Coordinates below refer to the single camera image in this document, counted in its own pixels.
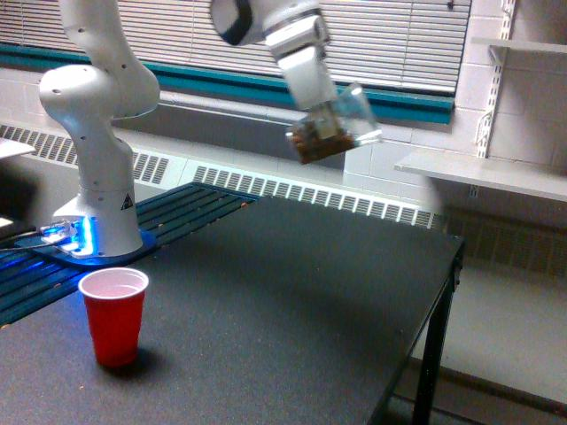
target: teal window frame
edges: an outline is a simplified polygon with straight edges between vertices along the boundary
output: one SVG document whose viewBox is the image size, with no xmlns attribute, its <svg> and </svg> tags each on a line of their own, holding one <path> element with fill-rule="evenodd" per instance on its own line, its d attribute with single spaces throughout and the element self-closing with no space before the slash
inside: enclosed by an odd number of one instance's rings
<svg viewBox="0 0 567 425">
<path fill-rule="evenodd" d="M 204 96 L 229 96 L 248 102 L 270 102 L 293 106 L 285 81 L 277 77 L 231 73 L 191 66 L 143 61 L 161 85 L 189 89 Z M 0 66 L 46 71 L 69 64 L 88 64 L 89 58 L 70 51 L 24 47 L 0 43 Z M 345 85 L 339 84 L 341 90 Z M 454 97 L 412 94 L 384 89 L 364 90 L 379 119 L 412 120 L 449 124 Z"/>
</svg>

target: blue mat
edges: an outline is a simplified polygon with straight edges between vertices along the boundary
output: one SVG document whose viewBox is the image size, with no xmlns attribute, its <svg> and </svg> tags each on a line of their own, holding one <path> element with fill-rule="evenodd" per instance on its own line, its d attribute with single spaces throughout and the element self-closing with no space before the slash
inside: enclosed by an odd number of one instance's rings
<svg viewBox="0 0 567 425">
<path fill-rule="evenodd" d="M 172 243 L 233 213 L 257 197 L 190 183 L 136 206 L 142 230 L 158 247 Z M 59 264 L 31 251 L 0 254 L 0 326 L 15 322 L 74 292 L 83 269 Z"/>
</svg>

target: plastic container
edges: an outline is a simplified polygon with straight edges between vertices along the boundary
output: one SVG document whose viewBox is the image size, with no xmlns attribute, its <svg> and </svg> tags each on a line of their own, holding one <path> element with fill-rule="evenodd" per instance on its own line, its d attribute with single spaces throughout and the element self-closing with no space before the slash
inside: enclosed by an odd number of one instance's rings
<svg viewBox="0 0 567 425">
<path fill-rule="evenodd" d="M 352 84 L 332 102 L 319 104 L 287 130 L 287 138 L 303 164 L 382 141 L 362 87 Z"/>
</svg>

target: blue led light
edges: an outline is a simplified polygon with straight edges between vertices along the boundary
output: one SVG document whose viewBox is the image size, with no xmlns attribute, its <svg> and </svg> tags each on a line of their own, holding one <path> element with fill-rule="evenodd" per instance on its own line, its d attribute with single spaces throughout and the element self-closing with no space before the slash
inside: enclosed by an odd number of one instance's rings
<svg viewBox="0 0 567 425">
<path fill-rule="evenodd" d="M 83 254 L 90 255 L 95 251 L 95 240 L 92 235 L 92 225 L 89 217 L 83 217 L 81 222 L 82 230 L 82 251 Z"/>
</svg>

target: table leg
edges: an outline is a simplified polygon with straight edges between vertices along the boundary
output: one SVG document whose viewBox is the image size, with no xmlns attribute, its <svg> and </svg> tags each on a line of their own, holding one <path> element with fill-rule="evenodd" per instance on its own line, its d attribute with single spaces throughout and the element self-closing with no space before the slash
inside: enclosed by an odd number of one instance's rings
<svg viewBox="0 0 567 425">
<path fill-rule="evenodd" d="M 429 423 L 453 292 L 454 277 L 443 290 L 441 299 L 429 320 L 422 369 L 417 385 L 416 405 L 414 406 L 412 419 L 413 425 L 427 425 Z"/>
</svg>

